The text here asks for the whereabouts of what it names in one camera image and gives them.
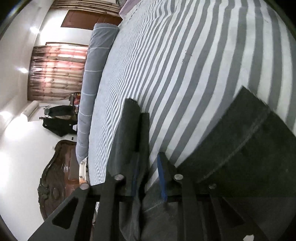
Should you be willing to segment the dark grey denim pants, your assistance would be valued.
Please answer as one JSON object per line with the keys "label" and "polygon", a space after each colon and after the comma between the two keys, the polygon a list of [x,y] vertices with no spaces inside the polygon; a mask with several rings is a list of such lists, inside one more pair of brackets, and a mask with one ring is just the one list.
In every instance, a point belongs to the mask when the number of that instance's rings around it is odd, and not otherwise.
{"label": "dark grey denim pants", "polygon": [[[123,240],[178,240],[178,204],[163,200],[159,182],[144,193],[148,129],[149,114],[126,99],[107,165],[133,197],[119,204],[120,231]],[[202,189],[214,185],[267,240],[295,240],[295,136],[246,88],[176,169]]]}

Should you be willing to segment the dark carved wooden headboard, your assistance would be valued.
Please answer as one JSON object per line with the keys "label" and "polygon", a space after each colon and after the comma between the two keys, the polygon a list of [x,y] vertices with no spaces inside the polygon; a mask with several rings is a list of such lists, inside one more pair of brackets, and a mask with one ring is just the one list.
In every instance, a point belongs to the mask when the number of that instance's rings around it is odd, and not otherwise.
{"label": "dark carved wooden headboard", "polygon": [[46,220],[82,183],[89,183],[88,160],[78,163],[76,142],[61,140],[45,167],[38,186],[41,216]]}

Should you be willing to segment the dark clothes on rack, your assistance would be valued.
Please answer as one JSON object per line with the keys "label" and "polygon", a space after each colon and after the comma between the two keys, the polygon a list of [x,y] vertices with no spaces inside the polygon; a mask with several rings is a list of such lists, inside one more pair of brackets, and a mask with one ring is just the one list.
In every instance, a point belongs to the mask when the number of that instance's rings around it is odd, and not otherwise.
{"label": "dark clothes on rack", "polygon": [[44,109],[44,116],[39,117],[43,127],[59,137],[76,135],[80,100],[81,93],[74,92],[69,97],[69,105]]}

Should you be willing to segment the white air conditioner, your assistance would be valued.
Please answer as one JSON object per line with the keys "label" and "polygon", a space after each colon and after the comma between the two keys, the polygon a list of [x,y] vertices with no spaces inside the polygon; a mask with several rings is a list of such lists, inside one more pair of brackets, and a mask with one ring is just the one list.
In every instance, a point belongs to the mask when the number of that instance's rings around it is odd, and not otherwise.
{"label": "white air conditioner", "polygon": [[20,114],[20,117],[25,120],[29,121],[33,114],[39,109],[40,103],[36,100],[32,101]]}

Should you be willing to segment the pink patterned curtain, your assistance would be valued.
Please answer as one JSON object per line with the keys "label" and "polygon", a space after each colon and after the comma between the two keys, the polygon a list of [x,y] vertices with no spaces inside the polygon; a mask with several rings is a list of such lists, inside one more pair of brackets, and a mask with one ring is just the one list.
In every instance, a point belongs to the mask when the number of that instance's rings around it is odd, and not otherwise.
{"label": "pink patterned curtain", "polygon": [[35,46],[28,74],[28,100],[64,100],[80,92],[87,51],[87,45],[72,43]]}

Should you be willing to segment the grey white striped bed sheet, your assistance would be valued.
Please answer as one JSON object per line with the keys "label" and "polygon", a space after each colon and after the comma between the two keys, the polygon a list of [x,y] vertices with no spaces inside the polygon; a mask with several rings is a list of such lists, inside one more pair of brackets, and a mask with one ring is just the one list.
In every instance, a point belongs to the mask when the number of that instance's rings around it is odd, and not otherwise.
{"label": "grey white striped bed sheet", "polygon": [[119,27],[89,136],[91,184],[106,165],[124,101],[149,113],[149,185],[164,152],[179,166],[242,87],[295,130],[295,38],[265,1],[142,1]]}

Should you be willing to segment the grey rolled duvet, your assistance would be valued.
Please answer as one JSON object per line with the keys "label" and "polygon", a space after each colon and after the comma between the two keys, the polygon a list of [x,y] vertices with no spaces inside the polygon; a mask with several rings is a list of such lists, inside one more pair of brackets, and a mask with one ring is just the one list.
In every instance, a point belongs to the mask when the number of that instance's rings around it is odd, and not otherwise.
{"label": "grey rolled duvet", "polygon": [[78,111],[76,157],[81,163],[88,156],[90,127],[100,79],[119,27],[96,23],[91,34],[84,66]]}

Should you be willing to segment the brown wooden door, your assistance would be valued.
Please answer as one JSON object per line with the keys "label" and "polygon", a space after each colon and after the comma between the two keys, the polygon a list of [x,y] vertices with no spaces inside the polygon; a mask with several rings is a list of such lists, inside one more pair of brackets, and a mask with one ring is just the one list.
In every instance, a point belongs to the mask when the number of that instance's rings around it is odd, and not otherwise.
{"label": "brown wooden door", "polygon": [[69,10],[61,27],[93,30],[96,23],[108,23],[118,26],[121,21],[122,18],[119,16]]}

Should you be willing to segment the brown side curtain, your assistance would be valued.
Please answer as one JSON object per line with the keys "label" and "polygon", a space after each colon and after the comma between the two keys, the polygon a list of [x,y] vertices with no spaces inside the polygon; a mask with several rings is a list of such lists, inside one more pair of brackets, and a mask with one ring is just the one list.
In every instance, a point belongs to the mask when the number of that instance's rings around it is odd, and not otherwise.
{"label": "brown side curtain", "polygon": [[119,16],[120,12],[120,7],[115,3],[93,0],[56,0],[52,3],[50,9],[87,11],[111,16]]}

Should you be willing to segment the lilac sheet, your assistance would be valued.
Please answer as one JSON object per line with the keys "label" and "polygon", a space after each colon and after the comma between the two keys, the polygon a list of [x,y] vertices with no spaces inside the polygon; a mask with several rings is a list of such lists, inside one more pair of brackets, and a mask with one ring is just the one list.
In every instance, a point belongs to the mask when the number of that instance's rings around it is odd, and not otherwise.
{"label": "lilac sheet", "polygon": [[119,16],[124,19],[126,15],[133,9],[134,6],[136,6],[140,0],[127,0],[124,1],[122,4],[120,4],[120,12]]}

